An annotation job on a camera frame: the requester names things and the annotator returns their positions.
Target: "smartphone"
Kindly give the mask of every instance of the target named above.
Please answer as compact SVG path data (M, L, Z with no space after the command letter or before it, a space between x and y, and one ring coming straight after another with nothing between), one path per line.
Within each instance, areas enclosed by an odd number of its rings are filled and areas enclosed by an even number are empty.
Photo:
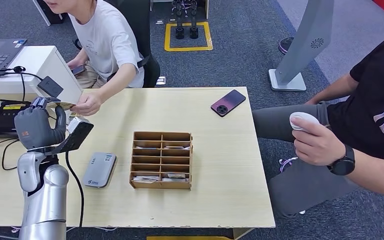
M74 74L74 76L77 76L81 73L83 73L85 71L85 65L80 65L76 68L74 68L73 70L71 70L71 72Z
M226 116L247 98L237 90L232 90L226 96L211 105L211 109L220 117Z

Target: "light wood tabletop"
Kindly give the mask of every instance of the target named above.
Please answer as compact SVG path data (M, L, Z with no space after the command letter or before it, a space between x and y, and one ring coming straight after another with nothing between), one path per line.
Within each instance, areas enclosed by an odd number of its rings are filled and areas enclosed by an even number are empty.
M225 117L218 116L210 105L233 89L246 101ZM125 89L87 119L94 128L80 149L69 155L80 180L94 152L114 153L117 162L107 187L83 186L84 227L243 228L243 232L275 227L246 87ZM132 188L134 131L192 134L191 190ZM20 226L23 194L17 171L1 168L5 146L0 145L0 226ZM25 152L19 142L10 146L5 166L16 166ZM66 166L63 154L59 160ZM67 226L78 226L79 216L80 192L70 175Z

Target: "cardboard organizer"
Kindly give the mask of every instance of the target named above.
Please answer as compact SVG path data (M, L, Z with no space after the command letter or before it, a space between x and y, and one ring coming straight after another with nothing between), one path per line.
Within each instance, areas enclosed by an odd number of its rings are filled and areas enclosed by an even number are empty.
M190 190L192 148L192 135L187 132L135 131L129 178L131 186Z

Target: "gray power bank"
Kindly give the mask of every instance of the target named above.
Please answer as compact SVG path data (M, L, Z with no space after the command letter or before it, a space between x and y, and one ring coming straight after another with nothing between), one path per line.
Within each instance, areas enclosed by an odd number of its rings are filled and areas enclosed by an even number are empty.
M83 184L95 188L105 187L110 180L116 159L116 155L112 153L95 152L87 166Z

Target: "person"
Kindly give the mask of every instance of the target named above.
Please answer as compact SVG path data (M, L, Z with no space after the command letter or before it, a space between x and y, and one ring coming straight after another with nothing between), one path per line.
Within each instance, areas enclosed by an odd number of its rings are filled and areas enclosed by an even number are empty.
M144 69L137 65L142 58L135 35L118 9L104 0L44 1L55 14L68 13L83 46L68 66L74 69L85 65L85 71L76 77L79 84L97 88L82 94L72 111L93 115L123 89L144 85Z
M346 96L343 102L325 102ZM311 114L320 124L292 118L307 132L293 130L289 118L294 112ZM281 217L294 217L358 187L384 195L384 42L306 104L252 115L259 138L295 146L298 159L268 182L273 210ZM354 161L353 168L332 173L339 161Z

